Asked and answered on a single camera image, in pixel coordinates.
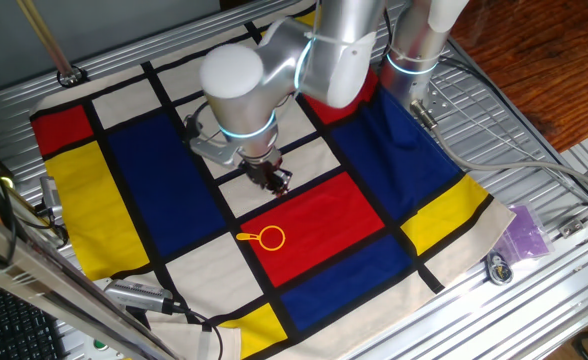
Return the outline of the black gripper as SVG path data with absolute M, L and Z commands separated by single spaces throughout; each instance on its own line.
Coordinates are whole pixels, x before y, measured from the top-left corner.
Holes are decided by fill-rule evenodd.
M 289 182 L 292 177 L 290 171 L 280 169 L 281 163 L 282 159 L 280 156 L 273 162 L 253 163 L 244 160 L 242 162 L 242 168 L 253 183 L 262 186 L 272 195 L 277 196 L 278 194 L 285 194 L 289 191 Z

